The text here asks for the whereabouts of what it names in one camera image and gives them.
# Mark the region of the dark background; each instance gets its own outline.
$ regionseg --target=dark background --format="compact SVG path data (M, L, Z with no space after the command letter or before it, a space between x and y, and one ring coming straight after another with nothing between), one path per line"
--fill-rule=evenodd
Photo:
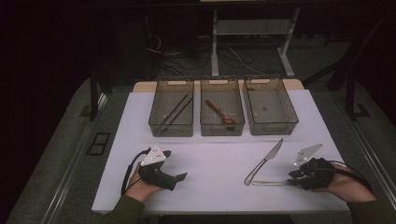
M362 19L375 21L388 8L384 6L392 4L364 2L367 5L363 7L305 7L295 34L351 37L364 26ZM169 16L157 12L150 17L155 27L146 24L146 13L80 13L68 0L1 3L0 223L7 220L70 99L93 69L99 71L104 91L111 91L115 85L150 80L155 74L155 63L146 51L151 32L163 36L165 45L184 48L192 55L194 44L198 44L196 36L211 35L210 11L178 14L179 18L177 13ZM254 17L256 13L253 10L245 16ZM394 106L384 102L387 96L394 95L389 85L394 86L395 80L395 60L389 57L395 52L395 45L389 48L396 34L394 13L389 19L372 41L372 45L380 46L368 48L361 59L367 67L354 72L367 74L361 78L362 83L370 86L372 95L395 122ZM186 23L192 24L190 29L175 28L185 27ZM369 75L378 83L374 84Z

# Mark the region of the spoon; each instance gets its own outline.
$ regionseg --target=spoon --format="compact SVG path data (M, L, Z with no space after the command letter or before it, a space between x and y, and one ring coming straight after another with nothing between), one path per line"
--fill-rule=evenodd
M223 124L235 124L235 120L221 113L221 111L217 109L209 100L205 100L205 104L207 104L212 110L214 110L219 116L221 116L221 121Z

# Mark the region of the knife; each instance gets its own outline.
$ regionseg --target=knife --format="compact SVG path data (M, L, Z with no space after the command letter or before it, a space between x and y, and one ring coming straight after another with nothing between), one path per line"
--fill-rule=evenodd
M269 160L273 159L274 156L276 156L276 153L279 151L280 147L282 146L283 143L283 138L279 140L278 143L271 149L270 152L265 156L265 158L256 166L256 168L253 169L253 171L247 176L245 179L245 185L249 186L251 181L253 180L253 177L257 172L262 168L262 166Z

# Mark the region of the white tabletop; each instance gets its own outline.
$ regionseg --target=white tabletop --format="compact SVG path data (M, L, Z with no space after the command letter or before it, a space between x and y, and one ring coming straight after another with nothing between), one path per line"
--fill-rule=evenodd
M132 92L120 121L92 210L112 210L120 197L126 169L134 156L156 144L171 150L162 171L188 173L175 189L162 190L146 202L145 213L155 214L292 214L347 211L344 202L328 193L313 193L293 186L246 186L244 180L269 150L284 138L276 157L253 180L285 181L297 150L325 143L316 158L342 161L309 91L288 91L299 123L292 135L252 136L248 119L242 136L202 137L199 125L200 94L194 95L193 137L153 137L149 128L153 92Z

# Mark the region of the transparent plastic bin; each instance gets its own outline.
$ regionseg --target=transparent plastic bin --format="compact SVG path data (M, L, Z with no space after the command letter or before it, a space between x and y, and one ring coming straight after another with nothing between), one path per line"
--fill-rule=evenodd
M207 101L234 123L225 123ZM245 118L236 77L201 77L200 121L202 136L242 135Z
M279 76L245 76L245 108L252 135L290 135L299 122Z
M193 77L159 77L148 125L154 137L193 136Z

